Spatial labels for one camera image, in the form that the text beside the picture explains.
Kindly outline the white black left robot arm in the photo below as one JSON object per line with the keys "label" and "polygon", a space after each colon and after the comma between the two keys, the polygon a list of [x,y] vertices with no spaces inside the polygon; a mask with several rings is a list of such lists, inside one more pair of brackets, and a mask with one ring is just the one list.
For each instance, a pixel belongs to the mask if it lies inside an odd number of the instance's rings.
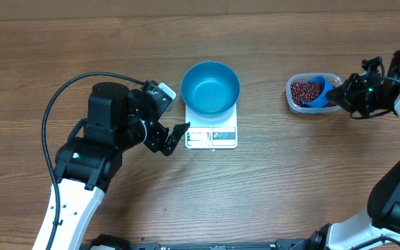
{"label": "white black left robot arm", "polygon": [[140,89],[120,83],[93,86],[88,114],[72,129],[55,158],[58,185],[51,188],[49,208],[34,249],[78,249],[108,186],[122,166],[122,154],[144,144],[169,156],[188,129],[159,123],[178,94],[164,83],[145,81]]}

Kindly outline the blue plastic scoop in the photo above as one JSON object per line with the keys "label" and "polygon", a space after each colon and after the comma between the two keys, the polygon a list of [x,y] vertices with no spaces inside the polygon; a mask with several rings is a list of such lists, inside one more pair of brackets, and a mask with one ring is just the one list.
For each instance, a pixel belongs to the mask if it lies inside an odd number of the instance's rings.
{"label": "blue plastic scoop", "polygon": [[333,85],[323,76],[311,78],[300,88],[300,103],[305,108],[324,108],[330,103],[326,93],[332,89]]}

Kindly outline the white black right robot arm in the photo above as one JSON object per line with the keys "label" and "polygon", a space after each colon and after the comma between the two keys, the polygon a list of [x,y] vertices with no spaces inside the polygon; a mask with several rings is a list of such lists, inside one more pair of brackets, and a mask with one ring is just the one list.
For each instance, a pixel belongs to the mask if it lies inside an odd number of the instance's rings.
{"label": "white black right robot arm", "polygon": [[[393,113],[400,121],[400,50],[384,69],[381,57],[363,60],[364,74],[353,73],[325,97],[352,119]],[[344,222],[327,224],[295,249],[373,249],[393,243],[400,247],[400,161],[374,186],[367,207]]]}

